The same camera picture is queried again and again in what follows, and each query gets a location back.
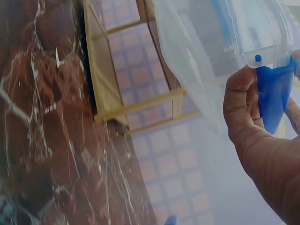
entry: clear plastic container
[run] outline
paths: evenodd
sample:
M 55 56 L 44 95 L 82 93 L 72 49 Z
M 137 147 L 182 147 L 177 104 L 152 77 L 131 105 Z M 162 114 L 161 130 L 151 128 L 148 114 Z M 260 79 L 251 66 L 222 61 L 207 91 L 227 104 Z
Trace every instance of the clear plastic container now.
M 248 64 L 289 64 L 288 21 L 278 0 L 154 0 L 169 68 L 218 132 L 227 133 L 223 97 L 228 77 Z

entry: red marble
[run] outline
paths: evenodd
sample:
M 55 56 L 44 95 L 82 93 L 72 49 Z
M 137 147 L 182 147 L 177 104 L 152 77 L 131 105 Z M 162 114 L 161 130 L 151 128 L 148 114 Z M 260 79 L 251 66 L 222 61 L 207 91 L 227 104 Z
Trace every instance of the red marble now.
M 81 7 L 0 5 L 0 224 L 156 223 L 131 139 L 93 121 Z

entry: wooden shelf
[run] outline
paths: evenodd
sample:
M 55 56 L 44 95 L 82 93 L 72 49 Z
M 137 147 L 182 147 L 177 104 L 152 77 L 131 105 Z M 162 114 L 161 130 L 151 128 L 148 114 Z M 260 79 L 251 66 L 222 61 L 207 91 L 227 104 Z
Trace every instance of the wooden shelf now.
M 127 134 L 133 134 L 149 128 L 161 126 L 174 120 L 180 120 L 200 113 L 200 111 L 197 110 L 187 114 L 182 114 L 181 110 L 183 98 L 187 92 L 178 82 L 163 58 L 159 45 L 153 3 L 151 0 L 136 0 L 136 3 L 140 14 L 140 20 L 113 28 L 111 30 L 105 30 L 101 23 L 101 17 L 95 11 L 90 0 L 83 1 L 90 72 L 97 107 L 95 121 L 103 122 L 106 120 L 115 119 L 128 127 L 128 113 L 155 106 L 164 101 L 172 101 L 171 118 L 136 130 L 130 130 Z M 124 105 L 116 78 L 108 35 L 132 26 L 139 25 L 141 23 L 148 24 L 149 31 L 151 33 L 170 91 L 166 94 L 141 101 L 136 104 Z

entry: skin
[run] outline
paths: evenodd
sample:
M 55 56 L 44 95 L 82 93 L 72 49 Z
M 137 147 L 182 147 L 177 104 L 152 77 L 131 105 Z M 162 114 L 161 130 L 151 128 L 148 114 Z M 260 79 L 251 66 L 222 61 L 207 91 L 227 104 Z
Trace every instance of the skin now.
M 300 51 L 293 52 L 300 62 Z M 227 81 L 224 118 L 240 163 L 269 206 L 288 224 L 300 224 L 300 136 L 276 138 L 263 127 L 256 70 L 244 67 Z M 300 134 L 300 107 L 290 98 L 286 110 Z

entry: blue handle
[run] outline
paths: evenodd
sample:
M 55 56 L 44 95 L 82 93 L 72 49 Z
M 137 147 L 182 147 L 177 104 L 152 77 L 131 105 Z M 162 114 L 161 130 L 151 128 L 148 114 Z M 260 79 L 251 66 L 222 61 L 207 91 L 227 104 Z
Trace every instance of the blue handle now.
M 285 113 L 298 62 L 291 56 L 284 67 L 257 69 L 258 105 L 265 129 L 275 134 Z
M 177 216 L 172 215 L 168 217 L 164 225 L 176 225 L 176 222 L 177 222 Z

